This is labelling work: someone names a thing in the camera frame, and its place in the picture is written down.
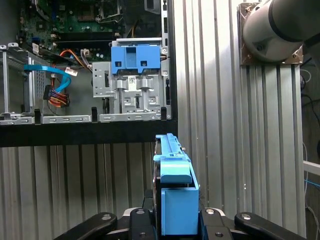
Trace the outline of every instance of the corrugated metal wall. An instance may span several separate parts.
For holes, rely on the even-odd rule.
[[[179,140],[207,206],[305,236],[299,67],[239,67],[241,2],[174,1]]]
[[[0,149],[0,239],[51,240],[151,188],[151,143]]]
[[[175,0],[179,140],[202,202],[305,235],[299,68],[239,67],[240,0]],[[151,187],[151,143],[0,150],[0,239],[52,239]]]

